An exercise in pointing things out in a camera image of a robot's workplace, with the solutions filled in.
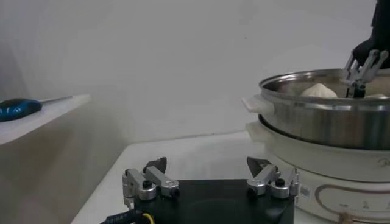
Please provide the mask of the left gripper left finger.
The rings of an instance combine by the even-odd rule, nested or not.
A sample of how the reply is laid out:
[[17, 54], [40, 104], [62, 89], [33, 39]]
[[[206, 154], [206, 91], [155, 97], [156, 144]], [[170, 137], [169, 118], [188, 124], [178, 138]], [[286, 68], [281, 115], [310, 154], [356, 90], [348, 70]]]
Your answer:
[[139, 171], [126, 169], [122, 175], [123, 201], [128, 208], [134, 207], [136, 199], [152, 201], [159, 193], [162, 197], [173, 200], [180, 197], [180, 186], [177, 180], [165, 175], [167, 157], [149, 161]]

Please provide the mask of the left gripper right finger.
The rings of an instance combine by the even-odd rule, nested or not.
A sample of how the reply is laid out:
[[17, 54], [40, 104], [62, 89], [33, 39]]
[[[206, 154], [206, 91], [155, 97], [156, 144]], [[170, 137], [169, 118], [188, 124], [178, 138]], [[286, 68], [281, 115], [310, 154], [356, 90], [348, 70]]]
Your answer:
[[266, 159], [247, 157], [252, 178], [247, 180], [248, 190], [259, 197], [270, 191], [278, 199], [297, 197], [300, 191], [298, 173], [295, 168], [280, 170]]

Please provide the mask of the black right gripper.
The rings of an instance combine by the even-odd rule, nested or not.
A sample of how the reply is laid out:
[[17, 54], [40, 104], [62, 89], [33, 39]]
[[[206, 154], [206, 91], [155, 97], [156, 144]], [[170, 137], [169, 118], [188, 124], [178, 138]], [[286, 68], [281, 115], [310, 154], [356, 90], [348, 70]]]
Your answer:
[[377, 0], [369, 39], [353, 49], [342, 70], [346, 98], [364, 98], [366, 84], [373, 81], [389, 57], [389, 0]]

